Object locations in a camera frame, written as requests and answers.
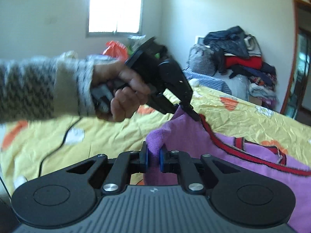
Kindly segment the patterned knit sleeve forearm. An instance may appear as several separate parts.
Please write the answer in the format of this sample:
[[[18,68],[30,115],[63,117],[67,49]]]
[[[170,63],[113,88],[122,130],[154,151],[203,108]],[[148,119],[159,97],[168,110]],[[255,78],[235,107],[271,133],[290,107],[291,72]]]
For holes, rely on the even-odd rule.
[[[52,119],[61,115],[123,119],[117,101],[105,114],[95,110],[91,87],[108,75],[106,62],[64,58],[1,60],[1,123],[21,119]]]

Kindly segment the person's left hand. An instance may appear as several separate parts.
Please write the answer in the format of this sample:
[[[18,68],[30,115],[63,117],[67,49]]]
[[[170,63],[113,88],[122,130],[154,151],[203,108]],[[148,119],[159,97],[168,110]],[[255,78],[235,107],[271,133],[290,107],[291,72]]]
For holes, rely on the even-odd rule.
[[[141,105],[147,103],[150,89],[139,74],[121,61],[94,65],[92,86],[98,86],[116,78],[124,81],[128,86],[114,92],[110,104],[111,113],[96,111],[96,115],[99,119],[119,123],[131,118]]]

